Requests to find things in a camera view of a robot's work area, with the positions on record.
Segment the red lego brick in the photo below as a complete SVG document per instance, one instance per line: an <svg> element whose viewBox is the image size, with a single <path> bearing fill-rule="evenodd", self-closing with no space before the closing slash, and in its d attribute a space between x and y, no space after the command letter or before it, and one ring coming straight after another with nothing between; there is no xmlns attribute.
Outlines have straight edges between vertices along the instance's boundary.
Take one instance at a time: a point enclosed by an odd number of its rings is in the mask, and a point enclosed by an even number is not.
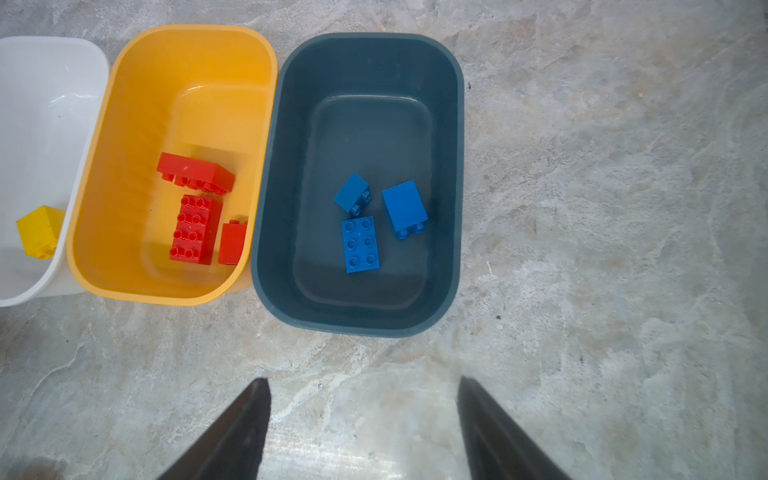
<svg viewBox="0 0 768 480"><path fill-rule="evenodd" d="M161 154L157 171L177 186L216 195L231 192L235 182L235 175L216 163L170 153Z"/></svg>
<svg viewBox="0 0 768 480"><path fill-rule="evenodd" d="M183 195L169 258L210 265L221 211L222 201L217 198Z"/></svg>

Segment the red block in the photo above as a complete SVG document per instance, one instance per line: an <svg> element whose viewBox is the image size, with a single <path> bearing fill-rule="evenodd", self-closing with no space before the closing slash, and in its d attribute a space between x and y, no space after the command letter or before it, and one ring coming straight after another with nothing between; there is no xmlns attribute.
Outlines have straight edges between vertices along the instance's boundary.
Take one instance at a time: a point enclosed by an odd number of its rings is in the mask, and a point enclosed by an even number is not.
<svg viewBox="0 0 768 480"><path fill-rule="evenodd" d="M230 220L222 225L218 254L219 264L234 266L239 263L244 250L246 233L246 222Z"/></svg>

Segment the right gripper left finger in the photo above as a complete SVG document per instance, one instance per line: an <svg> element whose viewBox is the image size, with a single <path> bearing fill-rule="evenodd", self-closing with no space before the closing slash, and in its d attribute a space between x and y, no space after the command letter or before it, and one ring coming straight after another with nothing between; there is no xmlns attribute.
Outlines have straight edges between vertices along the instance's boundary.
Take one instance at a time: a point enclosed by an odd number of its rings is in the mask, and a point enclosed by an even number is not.
<svg viewBox="0 0 768 480"><path fill-rule="evenodd" d="M255 479L271 411L268 380L252 381L162 479Z"/></svg>

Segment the white plastic container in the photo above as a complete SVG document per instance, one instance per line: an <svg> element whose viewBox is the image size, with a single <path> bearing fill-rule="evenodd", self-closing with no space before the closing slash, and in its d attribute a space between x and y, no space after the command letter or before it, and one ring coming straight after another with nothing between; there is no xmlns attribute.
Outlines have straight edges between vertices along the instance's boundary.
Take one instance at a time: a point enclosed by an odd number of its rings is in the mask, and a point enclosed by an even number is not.
<svg viewBox="0 0 768 480"><path fill-rule="evenodd" d="M1 304L83 292L66 255L75 198L109 78L95 44L15 36L1 41ZM25 254L16 222L66 212L53 258Z"/></svg>

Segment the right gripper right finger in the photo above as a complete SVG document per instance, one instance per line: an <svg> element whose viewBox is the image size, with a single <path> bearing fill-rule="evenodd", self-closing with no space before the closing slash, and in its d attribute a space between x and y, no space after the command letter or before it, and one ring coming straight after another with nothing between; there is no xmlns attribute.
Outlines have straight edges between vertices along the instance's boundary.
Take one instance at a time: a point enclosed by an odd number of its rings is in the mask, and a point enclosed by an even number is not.
<svg viewBox="0 0 768 480"><path fill-rule="evenodd" d="M473 479L568 477L477 380L460 380L457 408Z"/></svg>

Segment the yellow plastic container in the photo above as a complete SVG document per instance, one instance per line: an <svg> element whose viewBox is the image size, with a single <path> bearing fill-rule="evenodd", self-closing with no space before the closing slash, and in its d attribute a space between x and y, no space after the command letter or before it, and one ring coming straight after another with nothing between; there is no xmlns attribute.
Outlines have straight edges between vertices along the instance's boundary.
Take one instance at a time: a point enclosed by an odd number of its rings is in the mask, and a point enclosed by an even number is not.
<svg viewBox="0 0 768 480"><path fill-rule="evenodd" d="M117 57L84 164L66 240L69 267L110 299L196 306L251 284L253 229L279 74L268 40L239 26L165 25ZM169 253L186 189L158 171L163 154L234 175L223 222L247 230L233 265Z"/></svg>

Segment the small blue lego brick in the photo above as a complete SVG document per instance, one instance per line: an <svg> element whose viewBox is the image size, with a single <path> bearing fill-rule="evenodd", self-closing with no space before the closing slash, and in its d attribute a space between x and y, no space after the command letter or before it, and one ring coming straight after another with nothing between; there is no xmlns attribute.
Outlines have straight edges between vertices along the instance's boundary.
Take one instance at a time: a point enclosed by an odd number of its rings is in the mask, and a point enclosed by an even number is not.
<svg viewBox="0 0 768 480"><path fill-rule="evenodd" d="M334 197L335 203L352 218L359 217L371 199L369 184L357 174L352 174Z"/></svg>

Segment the small yellow lego brick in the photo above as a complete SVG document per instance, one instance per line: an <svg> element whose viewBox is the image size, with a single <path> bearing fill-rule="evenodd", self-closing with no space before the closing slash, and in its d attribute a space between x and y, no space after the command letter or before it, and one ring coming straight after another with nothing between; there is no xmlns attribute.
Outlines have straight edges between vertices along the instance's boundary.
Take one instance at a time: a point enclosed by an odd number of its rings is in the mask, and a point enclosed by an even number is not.
<svg viewBox="0 0 768 480"><path fill-rule="evenodd" d="M41 206L16 222L27 256L39 260L54 257L66 212Z"/></svg>

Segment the dark teal plastic container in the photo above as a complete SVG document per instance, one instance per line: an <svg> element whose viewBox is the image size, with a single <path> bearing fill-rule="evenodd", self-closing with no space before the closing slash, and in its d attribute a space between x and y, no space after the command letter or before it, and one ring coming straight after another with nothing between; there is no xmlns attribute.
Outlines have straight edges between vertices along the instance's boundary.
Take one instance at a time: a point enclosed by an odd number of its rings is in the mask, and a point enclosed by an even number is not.
<svg viewBox="0 0 768 480"><path fill-rule="evenodd" d="M251 247L264 306L299 328L408 337L434 325L459 283L464 78L431 38L314 37L278 81ZM348 274L334 197L352 174L370 186L380 268ZM428 215L399 240L382 192L413 180Z"/></svg>

